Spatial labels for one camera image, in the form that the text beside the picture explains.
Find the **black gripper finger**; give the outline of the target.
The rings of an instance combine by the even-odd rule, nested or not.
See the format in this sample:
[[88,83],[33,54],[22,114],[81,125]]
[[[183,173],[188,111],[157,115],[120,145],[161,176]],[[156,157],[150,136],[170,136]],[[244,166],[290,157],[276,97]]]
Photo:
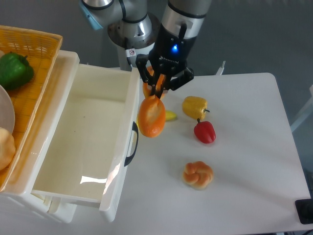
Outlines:
[[160,73],[154,73],[153,75],[150,75],[150,86],[151,86],[151,91],[150,91],[150,96],[155,95],[156,97],[160,97],[160,91],[157,88],[157,83],[160,77]]
[[163,97],[167,94],[169,87],[170,77],[160,76],[157,81],[157,96],[159,99],[163,99]]

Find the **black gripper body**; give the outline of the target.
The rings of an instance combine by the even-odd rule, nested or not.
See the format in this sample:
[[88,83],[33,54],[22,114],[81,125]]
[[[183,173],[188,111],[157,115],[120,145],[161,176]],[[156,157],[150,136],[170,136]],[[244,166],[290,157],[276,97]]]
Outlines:
[[136,66],[144,83],[150,85],[150,75],[170,77],[169,90],[177,90],[194,79],[194,72],[187,66],[187,57],[194,44],[194,38],[187,38],[187,24],[179,25],[178,34],[159,28],[153,49],[149,54],[139,54]]

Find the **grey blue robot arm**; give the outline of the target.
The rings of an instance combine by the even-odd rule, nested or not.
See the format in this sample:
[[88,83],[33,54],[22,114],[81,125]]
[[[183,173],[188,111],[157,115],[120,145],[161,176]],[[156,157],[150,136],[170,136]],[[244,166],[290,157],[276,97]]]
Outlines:
[[81,0],[91,27],[105,28],[120,68],[136,67],[151,95],[161,97],[194,78],[187,58],[211,5],[209,0],[169,0],[161,20],[146,0]]

